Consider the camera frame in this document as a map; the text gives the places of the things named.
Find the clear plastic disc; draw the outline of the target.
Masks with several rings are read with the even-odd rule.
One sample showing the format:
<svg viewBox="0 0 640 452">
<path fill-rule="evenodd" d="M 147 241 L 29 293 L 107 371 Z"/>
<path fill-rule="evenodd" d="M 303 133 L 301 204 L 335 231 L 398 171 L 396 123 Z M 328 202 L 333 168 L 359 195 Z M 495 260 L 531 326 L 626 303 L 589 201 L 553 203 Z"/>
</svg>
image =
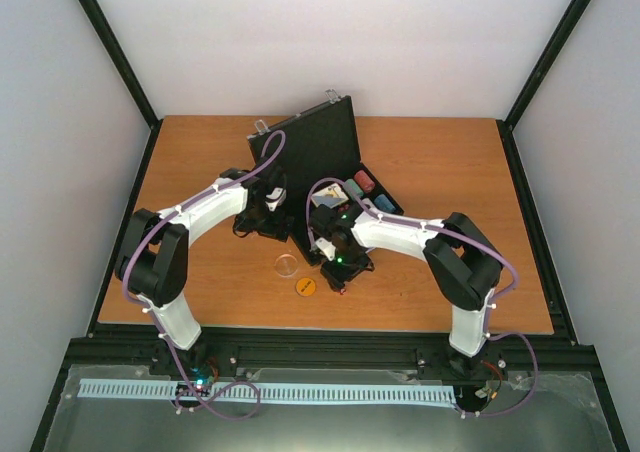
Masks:
<svg viewBox="0 0 640 452">
<path fill-rule="evenodd" d="M 298 271 L 298 260 L 292 254 L 282 254 L 276 258 L 274 270 L 283 278 L 292 277 Z"/>
</svg>

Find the playing card deck box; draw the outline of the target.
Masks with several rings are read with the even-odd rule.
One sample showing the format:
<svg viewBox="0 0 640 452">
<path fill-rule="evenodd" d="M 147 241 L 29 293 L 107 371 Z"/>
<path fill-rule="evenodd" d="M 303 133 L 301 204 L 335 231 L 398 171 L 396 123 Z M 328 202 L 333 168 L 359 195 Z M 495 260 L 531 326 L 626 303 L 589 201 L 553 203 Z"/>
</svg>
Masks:
<svg viewBox="0 0 640 452">
<path fill-rule="evenodd" d="M 337 208 L 348 203 L 350 197 L 340 184 L 334 182 L 326 187 L 314 191 L 311 195 L 311 203 L 315 207 L 324 205 L 328 208 Z"/>
</svg>

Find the blue poker chip stack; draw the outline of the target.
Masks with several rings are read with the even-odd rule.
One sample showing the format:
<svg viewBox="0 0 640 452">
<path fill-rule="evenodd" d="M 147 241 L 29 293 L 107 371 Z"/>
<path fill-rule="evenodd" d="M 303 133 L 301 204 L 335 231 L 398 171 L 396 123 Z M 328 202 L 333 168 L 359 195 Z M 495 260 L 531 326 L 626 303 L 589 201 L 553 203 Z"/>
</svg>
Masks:
<svg viewBox="0 0 640 452">
<path fill-rule="evenodd" d="M 385 194 L 378 195 L 374 199 L 374 204 L 379 210 L 386 213 L 394 213 L 396 211 L 395 205 Z"/>
</svg>

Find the black poker set case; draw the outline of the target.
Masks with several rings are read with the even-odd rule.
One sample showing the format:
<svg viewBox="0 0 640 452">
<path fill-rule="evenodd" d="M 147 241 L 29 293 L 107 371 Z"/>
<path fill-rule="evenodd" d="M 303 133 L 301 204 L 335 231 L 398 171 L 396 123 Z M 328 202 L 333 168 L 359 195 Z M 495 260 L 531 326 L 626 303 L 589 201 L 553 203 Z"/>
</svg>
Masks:
<svg viewBox="0 0 640 452">
<path fill-rule="evenodd" d="M 340 96 L 329 89 L 328 100 L 276 124 L 256 123 L 256 131 L 247 137 L 254 160 L 259 160 L 264 144 L 272 132 L 285 133 L 285 145 L 276 163 L 287 177 L 284 210 L 293 218 L 290 237 L 311 266 L 320 263 L 318 253 L 311 250 L 307 234 L 305 210 L 307 195 L 320 179 L 347 181 L 356 173 L 365 172 L 374 182 L 374 189 L 365 196 L 371 200 L 387 197 L 397 215 L 403 208 L 393 195 L 362 162 L 356 120 L 351 97 Z"/>
</svg>

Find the green poker chip stack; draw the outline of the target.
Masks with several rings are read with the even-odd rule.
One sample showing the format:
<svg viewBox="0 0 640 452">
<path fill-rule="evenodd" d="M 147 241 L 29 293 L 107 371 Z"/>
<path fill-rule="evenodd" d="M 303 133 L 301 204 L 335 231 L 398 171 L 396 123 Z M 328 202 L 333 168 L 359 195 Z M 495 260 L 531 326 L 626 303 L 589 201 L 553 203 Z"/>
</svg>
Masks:
<svg viewBox="0 0 640 452">
<path fill-rule="evenodd" d="M 346 194 L 353 200 L 361 199 L 364 197 L 364 191 L 353 179 L 346 180 L 343 188 Z"/>
</svg>

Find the red poker chip stack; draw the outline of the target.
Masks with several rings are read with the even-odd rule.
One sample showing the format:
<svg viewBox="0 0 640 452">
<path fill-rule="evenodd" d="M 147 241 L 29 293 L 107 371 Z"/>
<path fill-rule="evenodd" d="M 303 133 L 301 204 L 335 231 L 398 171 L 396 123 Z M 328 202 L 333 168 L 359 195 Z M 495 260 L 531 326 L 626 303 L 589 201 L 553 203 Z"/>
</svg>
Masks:
<svg viewBox="0 0 640 452">
<path fill-rule="evenodd" d="M 375 181 L 364 170 L 358 171 L 353 176 L 353 180 L 364 194 L 368 194 L 375 189 Z"/>
</svg>

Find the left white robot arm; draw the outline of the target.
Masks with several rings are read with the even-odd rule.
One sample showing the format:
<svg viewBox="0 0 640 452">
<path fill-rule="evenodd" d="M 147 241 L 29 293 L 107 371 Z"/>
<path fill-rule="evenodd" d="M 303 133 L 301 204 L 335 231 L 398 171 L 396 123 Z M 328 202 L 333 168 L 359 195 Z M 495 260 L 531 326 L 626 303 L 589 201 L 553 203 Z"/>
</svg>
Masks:
<svg viewBox="0 0 640 452">
<path fill-rule="evenodd" d="M 175 206 L 137 210 L 129 220 L 115 277 L 123 294 L 151 315 L 160 336 L 175 347 L 172 360 L 186 374 L 201 372 L 208 350 L 197 342 L 201 326 L 185 288 L 191 247 L 228 219 L 240 238 L 256 233 L 286 241 L 292 219 L 284 211 L 288 180 L 284 169 L 262 159 L 252 170 L 230 168 L 206 189 Z"/>
</svg>

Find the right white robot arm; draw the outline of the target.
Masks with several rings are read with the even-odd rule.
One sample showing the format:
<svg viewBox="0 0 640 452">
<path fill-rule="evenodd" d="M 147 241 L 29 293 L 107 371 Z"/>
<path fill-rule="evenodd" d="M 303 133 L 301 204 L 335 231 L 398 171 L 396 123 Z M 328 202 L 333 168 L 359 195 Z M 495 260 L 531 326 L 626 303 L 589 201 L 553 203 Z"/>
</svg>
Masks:
<svg viewBox="0 0 640 452">
<path fill-rule="evenodd" d="M 519 275 L 464 214 L 425 220 L 352 205 L 338 212 L 326 205 L 307 214 L 312 249 L 324 262 L 322 275 L 343 292 L 360 273 L 372 271 L 372 249 L 384 249 L 425 262 L 452 306 L 449 347 L 456 357 L 473 359 L 490 338 L 489 314 L 497 297 L 519 284 Z"/>
</svg>

